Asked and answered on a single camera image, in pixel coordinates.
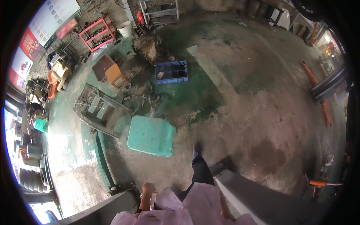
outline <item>concrete floor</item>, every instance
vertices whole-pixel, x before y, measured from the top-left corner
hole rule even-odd
[[[141,107],[142,99],[125,105],[135,115],[164,118],[176,126],[174,153],[158,157],[127,147],[131,118],[124,121],[119,140],[103,135],[108,167],[116,184],[130,182],[141,187],[152,182],[160,191],[176,184],[191,184],[192,146],[201,140],[203,157],[214,165],[230,156],[236,170],[246,178],[274,190],[302,196],[306,173],[317,178],[328,154],[342,157],[345,145],[345,113],[342,103],[328,101],[332,127],[327,126],[320,104],[309,93],[311,84],[301,62],[322,79],[318,55],[296,35],[266,24],[248,22],[240,26],[227,15],[202,15],[182,19],[157,33],[177,60],[186,60],[189,81],[153,85],[162,94],[160,104]],[[109,47],[109,54],[122,64],[134,57],[133,40],[123,39]],[[132,68],[139,72],[129,93],[108,82],[96,80],[88,61],[72,75],[67,91],[51,102],[47,142],[49,166],[64,215],[83,211],[108,198],[101,182],[89,127],[72,111],[85,83],[98,87],[121,101],[127,94],[142,95],[154,67],[145,63]]]

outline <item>red poster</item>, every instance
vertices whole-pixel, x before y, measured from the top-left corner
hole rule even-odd
[[[67,34],[74,26],[77,25],[77,22],[74,18],[72,18],[69,22],[67,22],[60,30],[56,33],[56,36],[61,39]]]
[[[20,48],[32,60],[35,60],[42,50],[42,46],[32,34],[29,27],[26,29],[23,37],[21,38]]]
[[[9,79],[19,88],[22,88],[24,86],[25,80],[21,78],[13,68],[10,68]]]

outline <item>person's hand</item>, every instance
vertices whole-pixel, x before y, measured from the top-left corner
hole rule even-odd
[[[143,193],[146,193],[148,195],[152,195],[153,193],[157,193],[155,185],[152,184],[152,183],[145,183],[143,185]]]

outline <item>stacked tire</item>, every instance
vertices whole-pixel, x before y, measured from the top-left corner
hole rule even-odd
[[[48,191],[48,183],[45,176],[45,169],[40,168],[40,173],[33,170],[21,168],[19,172],[20,186],[39,193]]]

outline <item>white bucket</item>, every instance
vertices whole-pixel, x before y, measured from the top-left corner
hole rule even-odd
[[[130,37],[131,36],[131,28],[132,28],[131,22],[126,21],[117,27],[117,31],[120,32],[123,37]]]

